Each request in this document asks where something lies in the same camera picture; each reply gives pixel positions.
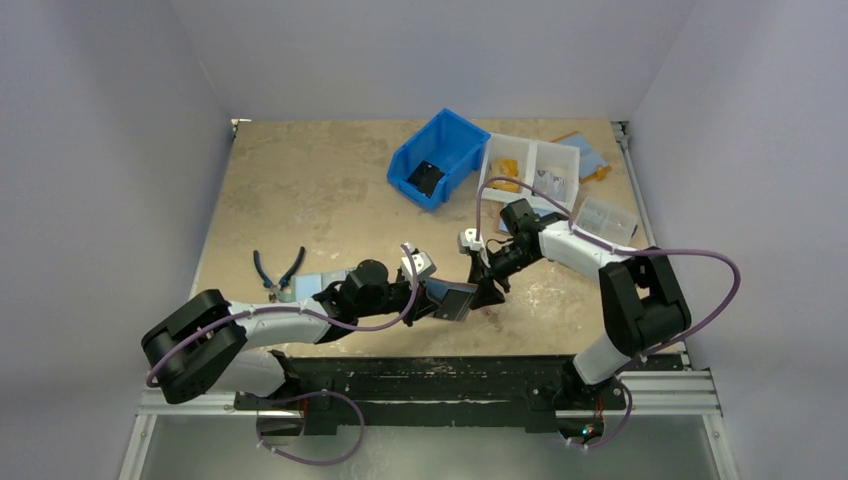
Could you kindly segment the dark grey card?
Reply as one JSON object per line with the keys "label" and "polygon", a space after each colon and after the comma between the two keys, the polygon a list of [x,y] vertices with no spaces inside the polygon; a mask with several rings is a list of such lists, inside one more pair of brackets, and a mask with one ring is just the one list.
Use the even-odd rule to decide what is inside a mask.
{"label": "dark grey card", "polygon": [[469,310],[474,292],[466,290],[449,289],[440,301],[439,308],[434,313],[438,320],[460,322],[463,321]]}

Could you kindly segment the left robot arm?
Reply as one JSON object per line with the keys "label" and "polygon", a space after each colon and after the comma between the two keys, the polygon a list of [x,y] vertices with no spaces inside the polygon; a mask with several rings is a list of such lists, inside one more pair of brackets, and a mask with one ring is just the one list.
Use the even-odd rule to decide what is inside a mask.
{"label": "left robot arm", "polygon": [[365,317],[391,315],[385,328],[412,324],[436,308],[425,286],[435,270],[425,253],[413,253],[390,282],[382,263],[364,260],[343,280],[290,303],[229,302],[217,289],[204,290],[142,337],[150,364],[146,384],[160,389],[170,404],[210,390],[241,390],[272,408],[287,408],[297,399],[298,382],[281,360],[250,356],[250,350],[336,341],[365,331],[360,323]]}

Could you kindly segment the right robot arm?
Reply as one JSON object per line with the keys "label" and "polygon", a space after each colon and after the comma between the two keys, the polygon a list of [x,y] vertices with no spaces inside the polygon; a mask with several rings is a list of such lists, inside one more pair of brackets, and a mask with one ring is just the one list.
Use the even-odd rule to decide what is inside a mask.
{"label": "right robot arm", "polygon": [[512,275],[547,260],[584,275],[600,289],[604,332],[564,369],[561,392],[576,407],[596,399],[601,383],[651,347],[692,323],[671,262],[657,250],[620,250],[574,225],[564,213],[538,214],[525,199],[500,212],[509,239],[493,251],[475,228],[458,235],[471,259],[474,309],[502,304]]}

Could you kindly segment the black card in blue bin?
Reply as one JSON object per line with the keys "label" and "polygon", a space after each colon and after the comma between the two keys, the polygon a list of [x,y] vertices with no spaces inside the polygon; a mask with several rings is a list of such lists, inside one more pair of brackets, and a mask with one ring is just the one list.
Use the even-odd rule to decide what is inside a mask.
{"label": "black card in blue bin", "polygon": [[407,178],[407,183],[427,198],[431,198],[444,177],[444,173],[435,165],[422,161]]}

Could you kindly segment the card in white tray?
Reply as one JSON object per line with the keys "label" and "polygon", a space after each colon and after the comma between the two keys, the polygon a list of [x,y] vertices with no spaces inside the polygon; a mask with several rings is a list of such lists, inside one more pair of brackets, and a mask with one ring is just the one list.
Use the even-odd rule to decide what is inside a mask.
{"label": "card in white tray", "polygon": [[565,201],[569,194],[567,178],[551,170],[537,170],[533,186],[558,201]]}

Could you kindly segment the orange card holder in tray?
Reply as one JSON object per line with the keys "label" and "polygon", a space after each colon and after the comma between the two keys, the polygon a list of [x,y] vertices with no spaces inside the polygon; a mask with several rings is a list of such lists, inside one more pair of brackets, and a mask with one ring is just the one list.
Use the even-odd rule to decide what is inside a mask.
{"label": "orange card holder in tray", "polygon": [[516,159],[499,157],[491,160],[489,163],[489,178],[489,188],[510,193],[519,193],[521,190],[520,185],[507,181],[507,178],[521,179],[521,170]]}

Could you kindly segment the white divided plastic tray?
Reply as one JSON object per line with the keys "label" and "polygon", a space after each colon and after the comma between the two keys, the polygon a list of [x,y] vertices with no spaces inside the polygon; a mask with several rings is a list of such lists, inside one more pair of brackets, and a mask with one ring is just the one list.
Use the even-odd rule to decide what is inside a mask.
{"label": "white divided plastic tray", "polygon": [[521,170],[520,181],[533,186],[537,170],[551,170],[566,177],[569,194],[565,201],[558,204],[569,212],[574,211],[574,205],[579,191],[579,150],[575,147],[564,146],[552,142],[532,140],[523,137],[492,133],[485,146],[478,186],[489,180],[489,163],[499,157],[516,159]]}

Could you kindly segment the clear plastic screw box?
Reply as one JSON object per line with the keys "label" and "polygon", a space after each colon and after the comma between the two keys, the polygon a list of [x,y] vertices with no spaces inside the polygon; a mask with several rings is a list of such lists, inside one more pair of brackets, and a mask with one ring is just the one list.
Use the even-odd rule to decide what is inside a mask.
{"label": "clear plastic screw box", "polygon": [[631,246],[638,231],[635,213],[595,196],[587,196],[582,202],[575,223],[580,229],[623,247]]}

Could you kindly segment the blue plastic bin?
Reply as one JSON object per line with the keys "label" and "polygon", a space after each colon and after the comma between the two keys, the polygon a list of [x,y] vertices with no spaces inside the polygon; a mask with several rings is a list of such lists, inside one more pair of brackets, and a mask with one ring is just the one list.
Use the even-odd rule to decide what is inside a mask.
{"label": "blue plastic bin", "polygon": [[[408,200],[432,212],[448,202],[464,180],[481,168],[483,150],[490,135],[444,108],[395,151],[387,181]],[[437,166],[444,173],[431,198],[407,183],[409,175],[422,161]]]}

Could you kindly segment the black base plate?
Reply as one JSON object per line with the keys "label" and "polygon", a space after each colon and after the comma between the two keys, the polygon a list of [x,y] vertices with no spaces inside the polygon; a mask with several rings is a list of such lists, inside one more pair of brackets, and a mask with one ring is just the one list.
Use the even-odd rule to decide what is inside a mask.
{"label": "black base plate", "polygon": [[579,387],[564,369],[570,355],[292,358],[275,351],[288,378],[275,393],[235,390],[238,410],[294,410],[294,396],[322,391],[302,410],[309,435],[333,435],[342,425],[560,429],[558,411],[586,417],[597,407],[622,410],[621,385]]}

